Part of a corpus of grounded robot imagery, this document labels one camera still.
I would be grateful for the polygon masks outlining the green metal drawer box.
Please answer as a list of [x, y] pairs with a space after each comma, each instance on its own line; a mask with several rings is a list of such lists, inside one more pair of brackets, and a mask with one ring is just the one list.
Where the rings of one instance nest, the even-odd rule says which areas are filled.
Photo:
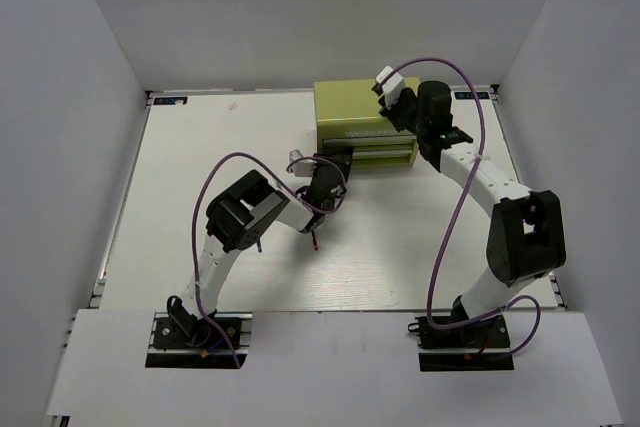
[[416, 137], [397, 131], [379, 114], [373, 84], [372, 79], [314, 84], [317, 151], [351, 150], [355, 168], [411, 167], [418, 152]]

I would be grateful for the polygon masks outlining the red pen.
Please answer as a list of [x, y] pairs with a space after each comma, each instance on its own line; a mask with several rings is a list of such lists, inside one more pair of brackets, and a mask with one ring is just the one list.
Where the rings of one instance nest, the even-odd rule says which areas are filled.
[[317, 252], [317, 251], [319, 251], [319, 244], [318, 244], [318, 240], [317, 240], [317, 235], [316, 235], [315, 231], [311, 231], [310, 235], [311, 235], [313, 249], [314, 249], [314, 251]]

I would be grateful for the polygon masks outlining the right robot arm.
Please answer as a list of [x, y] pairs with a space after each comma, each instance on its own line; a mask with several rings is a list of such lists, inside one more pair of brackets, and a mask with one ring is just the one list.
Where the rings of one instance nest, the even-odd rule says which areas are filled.
[[472, 346], [488, 332], [488, 319], [522, 297], [522, 290], [566, 262], [561, 202], [546, 190], [535, 192], [502, 172], [485, 156], [482, 145], [453, 123], [450, 87], [425, 81], [417, 89], [402, 77], [377, 81], [380, 114], [398, 131], [416, 137], [421, 156], [456, 182], [463, 198], [471, 197], [490, 219], [487, 268], [452, 306], [448, 323], [433, 317], [434, 330], [451, 330], [461, 344]]

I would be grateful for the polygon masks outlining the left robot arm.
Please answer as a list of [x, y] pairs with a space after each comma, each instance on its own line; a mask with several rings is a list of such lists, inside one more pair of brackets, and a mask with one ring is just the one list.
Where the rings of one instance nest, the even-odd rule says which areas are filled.
[[313, 236], [325, 217], [342, 204], [347, 192], [353, 149], [304, 157], [292, 152], [287, 170], [311, 169], [309, 184], [293, 191], [269, 169], [248, 171], [211, 200], [206, 208], [206, 236], [185, 291], [167, 300], [167, 313], [177, 334], [199, 346], [211, 334], [209, 320], [217, 311], [221, 289], [241, 252], [260, 243], [275, 222]]

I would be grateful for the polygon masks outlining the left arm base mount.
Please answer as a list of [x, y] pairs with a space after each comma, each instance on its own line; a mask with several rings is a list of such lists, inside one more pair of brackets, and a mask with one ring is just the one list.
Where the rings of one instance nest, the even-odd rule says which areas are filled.
[[[252, 331], [251, 314], [215, 316], [235, 350], [239, 365], [243, 366], [249, 353]], [[205, 322], [195, 337], [188, 336], [166, 313], [156, 314], [147, 350], [146, 368], [235, 370], [233, 354], [220, 332]]]

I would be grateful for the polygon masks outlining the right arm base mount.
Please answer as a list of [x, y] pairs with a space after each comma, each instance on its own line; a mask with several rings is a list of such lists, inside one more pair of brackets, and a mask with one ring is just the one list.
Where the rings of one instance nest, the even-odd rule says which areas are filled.
[[455, 330], [437, 330], [425, 316], [407, 331], [417, 337], [421, 372], [513, 371], [511, 342], [503, 316]]

